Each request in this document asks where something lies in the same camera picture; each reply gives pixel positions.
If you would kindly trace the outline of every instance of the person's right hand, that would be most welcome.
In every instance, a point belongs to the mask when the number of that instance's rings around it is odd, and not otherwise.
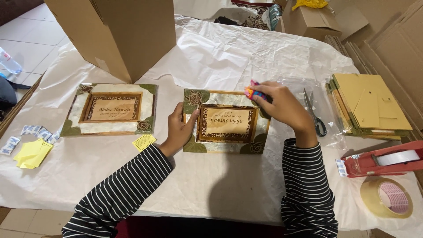
[[[277,82],[266,81],[260,85],[251,86],[251,89],[263,92],[273,99],[272,103],[269,103],[257,95],[253,96],[253,100],[267,114],[294,130],[297,146],[300,144],[301,147],[312,147],[317,144],[313,119],[287,87]]]

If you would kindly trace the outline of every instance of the scissor handle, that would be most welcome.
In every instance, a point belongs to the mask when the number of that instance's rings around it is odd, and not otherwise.
[[[320,137],[325,136],[327,134],[327,130],[326,130],[326,127],[325,127],[323,121],[320,118],[318,118],[318,117],[316,117],[316,121],[317,121],[317,125],[316,125],[316,133],[317,133],[317,135],[320,136]],[[319,127],[319,125],[323,129],[323,133],[320,133],[320,127]]]

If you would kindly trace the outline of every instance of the plastic water bottle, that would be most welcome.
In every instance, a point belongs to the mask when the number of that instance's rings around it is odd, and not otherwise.
[[[0,47],[0,64],[2,64],[10,73],[19,74],[22,72],[22,66]]]

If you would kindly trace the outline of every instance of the yellow plastic bag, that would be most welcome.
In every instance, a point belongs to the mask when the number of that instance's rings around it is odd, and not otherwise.
[[[307,6],[311,8],[323,8],[327,5],[325,0],[297,0],[295,6],[292,7],[292,10],[295,10],[299,6]]]

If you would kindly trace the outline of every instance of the yellow label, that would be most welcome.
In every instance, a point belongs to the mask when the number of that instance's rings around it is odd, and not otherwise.
[[[152,134],[146,134],[138,138],[132,144],[137,148],[139,152],[143,151],[149,145],[154,143],[157,139],[153,137]]]

